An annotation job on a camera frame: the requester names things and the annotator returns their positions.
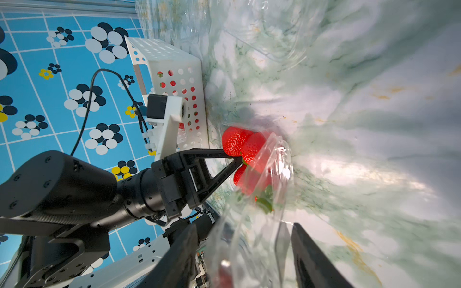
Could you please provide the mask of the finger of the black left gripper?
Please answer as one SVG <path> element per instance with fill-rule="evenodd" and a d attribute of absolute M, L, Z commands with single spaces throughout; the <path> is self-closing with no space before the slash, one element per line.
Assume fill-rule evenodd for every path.
<path fill-rule="evenodd" d="M 193 148 L 190 150 L 180 151 L 180 156 L 185 160 L 199 160 L 199 159 L 233 159 L 227 155 L 223 149 L 205 149 Z"/>
<path fill-rule="evenodd" d="M 193 182 L 191 209 L 202 205 L 242 164 L 241 158 L 233 158 L 217 175 L 211 176 L 205 159 L 199 159 L 190 168 Z"/>

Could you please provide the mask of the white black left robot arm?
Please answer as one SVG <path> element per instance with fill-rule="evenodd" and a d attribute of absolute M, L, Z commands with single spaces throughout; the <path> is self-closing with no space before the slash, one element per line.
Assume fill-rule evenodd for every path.
<path fill-rule="evenodd" d="M 160 226 L 202 205 L 241 165 L 231 157 L 217 175 L 220 149 L 191 149 L 125 180 L 59 151 L 43 152 L 1 185 L 1 232 L 22 236 L 1 278 L 4 288 L 68 284 L 110 250 L 109 232 L 147 219 Z"/>

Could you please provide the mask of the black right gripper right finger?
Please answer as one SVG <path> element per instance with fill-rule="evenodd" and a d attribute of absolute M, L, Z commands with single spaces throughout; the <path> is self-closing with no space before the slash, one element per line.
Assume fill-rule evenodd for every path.
<path fill-rule="evenodd" d="M 300 288 L 352 288 L 298 223 L 294 224 L 291 243 L 296 280 Z"/>

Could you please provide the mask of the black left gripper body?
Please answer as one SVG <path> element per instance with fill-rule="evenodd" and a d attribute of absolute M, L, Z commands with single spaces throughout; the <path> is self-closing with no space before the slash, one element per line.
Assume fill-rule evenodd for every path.
<path fill-rule="evenodd" d="M 202 204 L 202 158 L 198 152 L 176 152 L 151 164 L 154 192 L 152 220 L 172 220 L 188 206 Z"/>

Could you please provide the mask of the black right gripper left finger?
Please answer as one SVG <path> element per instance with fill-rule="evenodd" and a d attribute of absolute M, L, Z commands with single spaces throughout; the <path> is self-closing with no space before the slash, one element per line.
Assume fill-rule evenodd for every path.
<path fill-rule="evenodd" d="M 191 224 L 137 288 L 188 288 L 196 272 L 198 246 L 196 226 Z"/>

